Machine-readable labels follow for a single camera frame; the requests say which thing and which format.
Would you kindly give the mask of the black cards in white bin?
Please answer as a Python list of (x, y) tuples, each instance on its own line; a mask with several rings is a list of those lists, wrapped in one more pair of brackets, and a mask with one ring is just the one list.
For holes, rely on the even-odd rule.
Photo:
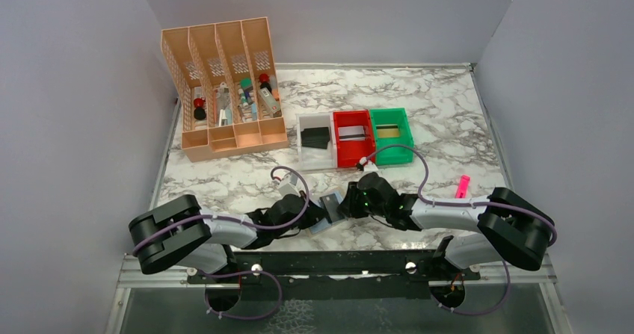
[(327, 149), (330, 143), (330, 129), (328, 127), (303, 129), (300, 133), (300, 140), (302, 147)]

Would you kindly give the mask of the green plastic bin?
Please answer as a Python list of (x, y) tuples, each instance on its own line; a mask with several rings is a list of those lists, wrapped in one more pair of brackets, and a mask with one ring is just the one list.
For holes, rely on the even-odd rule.
[[(413, 135), (404, 108), (375, 108), (370, 109), (369, 113), (377, 149), (393, 144), (413, 147)], [(409, 164), (412, 160), (413, 153), (410, 150), (397, 146), (378, 153), (374, 162), (387, 166)]]

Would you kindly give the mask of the gold card in green bin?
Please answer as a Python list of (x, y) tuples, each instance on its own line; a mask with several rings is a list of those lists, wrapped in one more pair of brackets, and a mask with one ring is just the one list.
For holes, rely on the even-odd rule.
[(395, 138), (401, 136), (400, 128), (396, 124), (378, 125), (376, 130), (377, 138), (379, 139)]

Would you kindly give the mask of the red black small bottle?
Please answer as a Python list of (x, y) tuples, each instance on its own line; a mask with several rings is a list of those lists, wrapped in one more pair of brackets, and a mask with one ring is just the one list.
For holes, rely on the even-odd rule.
[(272, 92), (272, 87), (270, 83), (270, 78), (267, 73), (263, 72), (259, 74), (259, 87), (267, 89), (269, 92)]

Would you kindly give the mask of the silver card in red bin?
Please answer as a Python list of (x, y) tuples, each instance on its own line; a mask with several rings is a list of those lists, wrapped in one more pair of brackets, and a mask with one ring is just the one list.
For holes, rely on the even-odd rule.
[(364, 141), (366, 129), (364, 126), (342, 126), (338, 128), (340, 141)]

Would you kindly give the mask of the beige card holder wallet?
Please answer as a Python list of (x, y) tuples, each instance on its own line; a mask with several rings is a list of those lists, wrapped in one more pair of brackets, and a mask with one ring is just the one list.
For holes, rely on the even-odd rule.
[(341, 187), (331, 188), (328, 191), (325, 191), (324, 193), (318, 195), (318, 197), (316, 198), (317, 199), (316, 205), (321, 209), (322, 214), (323, 214), (323, 218), (320, 219), (316, 224), (314, 224), (314, 225), (312, 225), (311, 227), (308, 228), (307, 231), (308, 231), (308, 233), (311, 236), (323, 233), (323, 232), (329, 230), (330, 228), (332, 228), (334, 226), (337, 226), (339, 224), (344, 223), (347, 220), (347, 217), (345, 217), (344, 220), (341, 220), (341, 221), (339, 221), (337, 223), (332, 223), (332, 224), (328, 223), (328, 221), (326, 219), (327, 212), (321, 207), (321, 203), (319, 201), (319, 198), (324, 196), (324, 195), (332, 194), (332, 193), (336, 193), (336, 194), (338, 194), (340, 196), (340, 200), (339, 200), (340, 204), (343, 201), (343, 197), (345, 196), (345, 194), (344, 194), (344, 190)]

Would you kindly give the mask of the green capped tube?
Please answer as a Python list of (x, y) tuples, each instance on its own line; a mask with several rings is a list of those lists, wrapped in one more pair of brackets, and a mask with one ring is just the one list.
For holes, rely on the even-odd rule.
[(253, 83), (250, 78), (243, 78), (237, 85), (238, 109), (245, 122), (258, 120), (258, 110), (255, 95), (253, 93)]

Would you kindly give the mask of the white plastic bin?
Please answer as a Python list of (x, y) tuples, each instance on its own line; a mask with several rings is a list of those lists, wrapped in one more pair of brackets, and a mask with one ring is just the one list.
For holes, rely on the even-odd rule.
[(332, 170), (337, 167), (337, 149), (332, 112), (298, 114), (298, 161), (302, 170)]

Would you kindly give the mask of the pink marker pen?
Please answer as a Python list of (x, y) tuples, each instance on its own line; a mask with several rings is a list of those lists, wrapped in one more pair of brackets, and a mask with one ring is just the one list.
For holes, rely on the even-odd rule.
[(455, 193), (456, 199), (463, 199), (467, 196), (471, 178), (467, 175), (462, 175), (458, 183), (458, 187)]

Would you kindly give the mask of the silver items in organizer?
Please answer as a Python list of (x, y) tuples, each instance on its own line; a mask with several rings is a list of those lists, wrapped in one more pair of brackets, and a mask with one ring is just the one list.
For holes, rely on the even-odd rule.
[(215, 124), (218, 127), (233, 124), (233, 111), (231, 105), (230, 89), (225, 82), (221, 82), (215, 88)]

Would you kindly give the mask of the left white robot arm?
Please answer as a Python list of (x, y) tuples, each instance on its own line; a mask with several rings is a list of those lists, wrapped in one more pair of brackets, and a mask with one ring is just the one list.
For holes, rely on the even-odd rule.
[(175, 265), (207, 272), (226, 282), (235, 272), (232, 247), (257, 250), (281, 239), (292, 229), (308, 229), (327, 217), (311, 200), (287, 194), (269, 208), (241, 217), (201, 214), (197, 198), (187, 194), (137, 216), (128, 225), (144, 274)]

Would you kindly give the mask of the peach desk file organizer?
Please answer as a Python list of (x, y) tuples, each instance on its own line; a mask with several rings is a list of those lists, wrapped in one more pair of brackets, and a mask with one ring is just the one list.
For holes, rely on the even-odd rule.
[(190, 161), (289, 145), (268, 18), (164, 29), (161, 52), (181, 102)]

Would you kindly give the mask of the black metal base rail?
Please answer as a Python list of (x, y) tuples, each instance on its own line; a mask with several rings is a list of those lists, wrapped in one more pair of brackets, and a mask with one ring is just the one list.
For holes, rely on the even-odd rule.
[(347, 300), (430, 297), (429, 285), (449, 288), (478, 273), (452, 267), (435, 250), (361, 250), (303, 252), (235, 252), (222, 274), (213, 279), (197, 270), (192, 285), (207, 294), (240, 295), (243, 300)]

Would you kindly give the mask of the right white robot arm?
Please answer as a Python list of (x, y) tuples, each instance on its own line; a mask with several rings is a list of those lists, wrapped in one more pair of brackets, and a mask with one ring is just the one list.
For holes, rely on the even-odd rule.
[(394, 229), (455, 229), (431, 260), (433, 273), (450, 279), (461, 269), (505, 261), (522, 270), (541, 268), (547, 248), (557, 239), (553, 219), (508, 188), (483, 197), (435, 200), (400, 194), (377, 173), (350, 182), (337, 211), (344, 217), (378, 216)]

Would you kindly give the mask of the red capped black bottle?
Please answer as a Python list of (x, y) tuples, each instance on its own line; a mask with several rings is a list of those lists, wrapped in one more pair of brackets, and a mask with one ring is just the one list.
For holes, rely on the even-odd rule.
[(206, 119), (206, 100), (202, 97), (197, 97), (193, 100), (193, 117), (196, 121), (202, 121)]

